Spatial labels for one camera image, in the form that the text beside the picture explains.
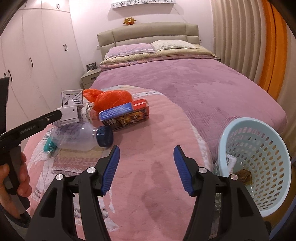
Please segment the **teal clay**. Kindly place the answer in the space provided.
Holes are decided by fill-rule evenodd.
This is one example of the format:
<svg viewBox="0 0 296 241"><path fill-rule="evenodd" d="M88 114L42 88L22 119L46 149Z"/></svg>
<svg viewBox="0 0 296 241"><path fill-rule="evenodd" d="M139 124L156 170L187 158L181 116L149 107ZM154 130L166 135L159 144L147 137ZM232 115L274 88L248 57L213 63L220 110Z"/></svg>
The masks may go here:
<svg viewBox="0 0 296 241"><path fill-rule="evenodd" d="M52 154L53 152L55 152L57 146L55 145L55 143L52 141L52 138L49 137L46 142L45 142L45 145L44 145L44 148L43 148L43 151L45 153L48 153L48 154Z"/></svg>

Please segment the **red blue playing card box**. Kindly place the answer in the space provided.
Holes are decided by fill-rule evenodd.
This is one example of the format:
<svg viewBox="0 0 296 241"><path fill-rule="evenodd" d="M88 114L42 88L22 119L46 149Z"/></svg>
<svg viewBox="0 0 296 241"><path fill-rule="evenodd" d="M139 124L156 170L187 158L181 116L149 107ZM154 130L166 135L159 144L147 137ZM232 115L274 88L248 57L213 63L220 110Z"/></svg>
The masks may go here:
<svg viewBox="0 0 296 241"><path fill-rule="evenodd" d="M147 121L149 119L149 103L146 99L134 100L101 111L98 117L105 126L109 126L113 131L116 131Z"/></svg>

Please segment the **white cardboard box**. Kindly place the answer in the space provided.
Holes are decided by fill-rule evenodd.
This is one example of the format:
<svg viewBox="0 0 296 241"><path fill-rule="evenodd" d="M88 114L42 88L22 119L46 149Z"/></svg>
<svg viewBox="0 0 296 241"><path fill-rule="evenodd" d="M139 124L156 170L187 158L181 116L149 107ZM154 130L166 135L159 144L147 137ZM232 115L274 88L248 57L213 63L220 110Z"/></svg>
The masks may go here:
<svg viewBox="0 0 296 241"><path fill-rule="evenodd" d="M83 90L65 90L61 92L62 106L58 108L62 113L60 120L53 122L54 126L60 127L73 123L78 123L78 108L82 107L83 101Z"/></svg>

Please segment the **orange plastic bag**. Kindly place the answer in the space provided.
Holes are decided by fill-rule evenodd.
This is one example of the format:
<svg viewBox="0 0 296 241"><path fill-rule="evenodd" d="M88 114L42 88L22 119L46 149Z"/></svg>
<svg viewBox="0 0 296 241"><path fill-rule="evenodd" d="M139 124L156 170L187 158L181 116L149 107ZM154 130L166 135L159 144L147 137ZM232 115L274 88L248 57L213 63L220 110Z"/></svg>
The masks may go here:
<svg viewBox="0 0 296 241"><path fill-rule="evenodd" d="M126 90L101 91L85 89L83 90L83 96L94 104L93 109L97 113L133 101L132 95Z"/></svg>

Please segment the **pink elephant blanket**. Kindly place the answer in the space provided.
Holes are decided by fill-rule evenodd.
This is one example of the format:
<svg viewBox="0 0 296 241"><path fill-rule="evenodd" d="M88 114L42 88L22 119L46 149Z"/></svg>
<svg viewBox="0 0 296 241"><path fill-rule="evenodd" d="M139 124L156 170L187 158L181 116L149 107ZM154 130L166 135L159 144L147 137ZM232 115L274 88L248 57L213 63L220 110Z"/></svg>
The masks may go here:
<svg viewBox="0 0 296 241"><path fill-rule="evenodd" d="M149 119L114 132L120 161L111 189L99 197L99 205L112 240L182 240L195 199L184 191L173 150L180 145L186 156L212 171L208 145L183 109L161 92L132 86L134 99L149 103ZM72 176L108 156L110 149L89 152L56 149L44 152L52 125L29 138L25 150L30 185L28 213L33 216L43 194L58 173Z"/></svg>

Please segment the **purple bedspread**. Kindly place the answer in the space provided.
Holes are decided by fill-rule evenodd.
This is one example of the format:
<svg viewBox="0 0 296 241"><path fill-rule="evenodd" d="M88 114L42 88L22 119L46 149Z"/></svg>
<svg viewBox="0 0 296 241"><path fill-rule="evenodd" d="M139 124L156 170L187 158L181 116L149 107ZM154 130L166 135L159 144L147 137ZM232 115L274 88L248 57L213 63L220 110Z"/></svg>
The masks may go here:
<svg viewBox="0 0 296 241"><path fill-rule="evenodd" d="M92 87L131 85L156 90L179 105L208 144L213 161L226 126L242 117L255 118L282 133L283 108L261 87L214 59L175 59L102 71Z"/></svg>

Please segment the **white wardrobe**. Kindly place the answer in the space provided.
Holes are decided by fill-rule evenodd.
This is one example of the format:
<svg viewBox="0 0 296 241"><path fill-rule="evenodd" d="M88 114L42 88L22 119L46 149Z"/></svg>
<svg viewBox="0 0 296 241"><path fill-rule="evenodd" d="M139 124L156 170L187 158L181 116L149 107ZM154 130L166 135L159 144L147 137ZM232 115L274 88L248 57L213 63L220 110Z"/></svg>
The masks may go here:
<svg viewBox="0 0 296 241"><path fill-rule="evenodd" d="M59 108L61 92L79 89L83 72L69 1L26 1L1 35L7 128Z"/></svg>

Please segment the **beige nightstand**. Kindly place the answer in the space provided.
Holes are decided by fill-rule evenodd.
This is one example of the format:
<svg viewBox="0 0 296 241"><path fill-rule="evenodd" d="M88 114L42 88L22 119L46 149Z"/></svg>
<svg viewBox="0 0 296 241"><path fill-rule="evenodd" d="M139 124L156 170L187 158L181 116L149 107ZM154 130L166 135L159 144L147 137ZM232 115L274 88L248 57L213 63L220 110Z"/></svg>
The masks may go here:
<svg viewBox="0 0 296 241"><path fill-rule="evenodd" d="M84 89L89 89L101 72L100 68L90 70L81 77Z"/></svg>

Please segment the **folded beige quilt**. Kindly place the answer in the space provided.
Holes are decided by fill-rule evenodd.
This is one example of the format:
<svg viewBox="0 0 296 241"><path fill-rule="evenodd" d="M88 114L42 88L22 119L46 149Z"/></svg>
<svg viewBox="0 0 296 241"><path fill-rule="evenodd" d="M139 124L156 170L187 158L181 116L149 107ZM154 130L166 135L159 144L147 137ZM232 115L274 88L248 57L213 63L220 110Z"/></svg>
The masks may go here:
<svg viewBox="0 0 296 241"><path fill-rule="evenodd" d="M196 48L178 48L178 49L167 49L160 50L157 53L141 53L132 54L128 56L108 58L103 60L99 68L102 71L126 67L135 64L148 63L153 61L163 61L163 60L177 60L177 59L214 59L220 60L214 53L208 49L202 47L201 45L195 44Z"/></svg>

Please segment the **purple pillow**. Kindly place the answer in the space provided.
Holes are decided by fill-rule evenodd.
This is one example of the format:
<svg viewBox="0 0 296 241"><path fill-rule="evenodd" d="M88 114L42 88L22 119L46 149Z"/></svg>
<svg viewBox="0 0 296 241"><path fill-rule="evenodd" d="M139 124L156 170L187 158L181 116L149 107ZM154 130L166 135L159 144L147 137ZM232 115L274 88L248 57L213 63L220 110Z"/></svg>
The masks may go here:
<svg viewBox="0 0 296 241"><path fill-rule="evenodd" d="M125 57L133 54L156 53L151 44L138 43L112 47L105 55L104 60L116 57Z"/></svg>

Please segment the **white patterned pillow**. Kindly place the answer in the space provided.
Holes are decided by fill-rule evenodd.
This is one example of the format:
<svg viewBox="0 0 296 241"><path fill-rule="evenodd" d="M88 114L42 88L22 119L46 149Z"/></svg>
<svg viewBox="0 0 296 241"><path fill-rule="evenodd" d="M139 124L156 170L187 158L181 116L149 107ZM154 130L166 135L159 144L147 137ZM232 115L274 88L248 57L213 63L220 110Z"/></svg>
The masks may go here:
<svg viewBox="0 0 296 241"><path fill-rule="evenodd" d="M183 40L158 40L151 43L156 51L169 49L194 49L195 46Z"/></svg>

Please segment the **orange curtain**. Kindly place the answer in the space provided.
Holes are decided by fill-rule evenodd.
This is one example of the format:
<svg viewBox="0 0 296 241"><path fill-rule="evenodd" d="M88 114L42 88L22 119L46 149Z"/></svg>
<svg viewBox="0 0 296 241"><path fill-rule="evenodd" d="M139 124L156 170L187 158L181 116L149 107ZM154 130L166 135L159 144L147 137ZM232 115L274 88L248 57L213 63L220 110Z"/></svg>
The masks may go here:
<svg viewBox="0 0 296 241"><path fill-rule="evenodd" d="M280 12L269 1L262 1L266 47L259 86L273 99L278 99L287 66L287 24Z"/></svg>

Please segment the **beige padded headboard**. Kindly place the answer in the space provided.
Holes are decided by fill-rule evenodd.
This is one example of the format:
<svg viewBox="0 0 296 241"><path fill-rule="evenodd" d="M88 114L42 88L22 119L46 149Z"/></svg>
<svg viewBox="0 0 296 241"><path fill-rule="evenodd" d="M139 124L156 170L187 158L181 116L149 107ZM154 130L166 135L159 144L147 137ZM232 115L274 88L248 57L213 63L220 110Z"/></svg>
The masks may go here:
<svg viewBox="0 0 296 241"><path fill-rule="evenodd" d="M115 28L97 34L102 58L112 47L152 43L158 40L183 40L200 44L198 25L179 22L142 23Z"/></svg>

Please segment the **yellow plush toy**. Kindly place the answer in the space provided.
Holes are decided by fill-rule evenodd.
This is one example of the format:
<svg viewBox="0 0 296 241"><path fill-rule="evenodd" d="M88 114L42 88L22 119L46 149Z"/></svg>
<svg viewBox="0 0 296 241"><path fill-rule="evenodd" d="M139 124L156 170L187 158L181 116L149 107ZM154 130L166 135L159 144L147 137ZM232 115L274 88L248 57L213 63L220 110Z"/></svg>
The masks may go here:
<svg viewBox="0 0 296 241"><path fill-rule="evenodd" d="M126 26L134 25L137 20L133 17L125 18L123 24Z"/></svg>

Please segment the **white carved wall shelf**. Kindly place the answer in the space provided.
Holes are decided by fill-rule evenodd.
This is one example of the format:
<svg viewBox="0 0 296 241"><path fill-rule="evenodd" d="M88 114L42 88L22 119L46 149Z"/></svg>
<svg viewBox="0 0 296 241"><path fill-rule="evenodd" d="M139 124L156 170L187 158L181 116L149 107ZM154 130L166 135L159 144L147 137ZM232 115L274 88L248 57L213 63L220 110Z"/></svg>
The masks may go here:
<svg viewBox="0 0 296 241"><path fill-rule="evenodd" d="M128 0L118 1L111 4L111 9L123 8L126 6L136 6L142 4L175 4L176 0Z"/></svg>

